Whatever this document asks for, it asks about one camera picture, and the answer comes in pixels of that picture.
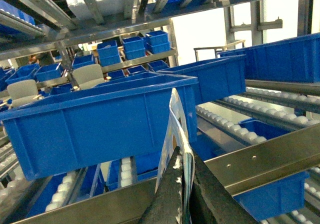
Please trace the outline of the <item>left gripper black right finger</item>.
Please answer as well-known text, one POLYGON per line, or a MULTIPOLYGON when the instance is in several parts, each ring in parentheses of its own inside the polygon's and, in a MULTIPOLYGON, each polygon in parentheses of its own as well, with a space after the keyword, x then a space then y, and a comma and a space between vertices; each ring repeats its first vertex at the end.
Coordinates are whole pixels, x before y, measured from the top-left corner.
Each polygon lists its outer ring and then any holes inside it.
POLYGON ((228 193, 196 152, 194 163, 194 179, 189 204, 193 224, 257 223, 228 193))

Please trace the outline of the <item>left gripper left finger worn black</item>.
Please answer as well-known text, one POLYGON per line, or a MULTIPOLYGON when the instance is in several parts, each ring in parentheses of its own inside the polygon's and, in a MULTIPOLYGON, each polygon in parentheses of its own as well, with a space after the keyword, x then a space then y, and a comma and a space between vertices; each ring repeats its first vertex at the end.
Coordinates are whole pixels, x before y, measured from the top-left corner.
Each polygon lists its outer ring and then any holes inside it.
POLYGON ((151 204, 138 221, 139 224, 180 224, 182 222, 183 177, 182 155, 177 146, 151 204))

